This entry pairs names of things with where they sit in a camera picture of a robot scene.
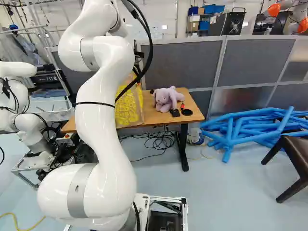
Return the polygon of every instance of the gray cubicle partition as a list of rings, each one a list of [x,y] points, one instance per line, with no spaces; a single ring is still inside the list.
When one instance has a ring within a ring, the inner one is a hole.
[[[142,43],[146,60],[148,44]],[[308,38],[249,35],[157,40],[146,89],[186,87],[207,117],[262,107],[308,110]]]

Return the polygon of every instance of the dark brown chair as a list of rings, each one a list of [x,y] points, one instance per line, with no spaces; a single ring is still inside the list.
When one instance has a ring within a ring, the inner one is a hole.
[[[287,153],[300,178],[276,198],[278,203],[284,202],[308,185],[308,140],[293,136],[281,136],[275,146],[263,158],[261,164],[267,164],[281,148]]]

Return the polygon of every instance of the blue box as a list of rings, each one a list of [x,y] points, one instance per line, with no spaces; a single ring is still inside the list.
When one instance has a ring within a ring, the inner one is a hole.
[[[221,12],[223,12],[225,10],[225,6],[223,5],[223,6],[218,6],[218,5],[216,5],[215,6],[215,12],[214,13],[221,13]]]
[[[215,4],[203,6],[204,13],[215,13]]]
[[[209,21],[202,21],[199,23],[199,30],[208,30],[210,27]]]
[[[193,6],[193,7],[189,8],[188,9],[188,16],[198,14],[198,9],[199,9],[199,7],[197,7],[197,6]]]

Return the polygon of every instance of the black table leg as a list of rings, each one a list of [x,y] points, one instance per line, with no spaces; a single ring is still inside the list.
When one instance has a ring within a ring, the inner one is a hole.
[[[188,124],[181,124],[181,133],[177,134],[178,135],[177,143],[179,147],[182,169],[184,172],[187,172],[189,170],[188,161],[185,153],[187,130],[188,130]]]

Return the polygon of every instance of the chair leg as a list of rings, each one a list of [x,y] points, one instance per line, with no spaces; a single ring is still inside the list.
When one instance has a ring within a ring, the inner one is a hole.
[[[272,147],[272,149],[266,154],[266,156],[261,160],[261,164],[266,165],[268,161],[270,161],[276,154],[279,152],[279,150],[282,148],[283,144],[283,137],[281,137],[277,143]]]
[[[299,179],[297,182],[291,185],[286,191],[284,191],[279,197],[276,198],[277,203],[282,203],[295,195],[308,185],[308,180]]]

